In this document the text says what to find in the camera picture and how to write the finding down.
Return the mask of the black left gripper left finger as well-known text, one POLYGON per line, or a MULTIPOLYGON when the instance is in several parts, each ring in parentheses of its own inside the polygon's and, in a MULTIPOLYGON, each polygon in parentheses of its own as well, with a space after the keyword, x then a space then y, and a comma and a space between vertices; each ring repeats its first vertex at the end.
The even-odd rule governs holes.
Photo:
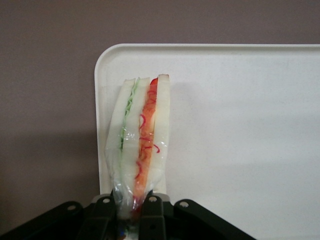
POLYGON ((113 193, 95 196, 91 201, 92 211, 89 216, 91 240, 116 239, 116 203, 113 193))

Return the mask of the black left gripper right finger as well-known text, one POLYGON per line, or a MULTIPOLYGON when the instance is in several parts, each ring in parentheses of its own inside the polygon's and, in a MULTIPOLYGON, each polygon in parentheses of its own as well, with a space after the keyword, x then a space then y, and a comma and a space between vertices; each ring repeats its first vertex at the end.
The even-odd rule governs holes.
POLYGON ((165 217, 163 201, 152 191, 147 195, 141 208, 138 239, 165 239, 165 217))

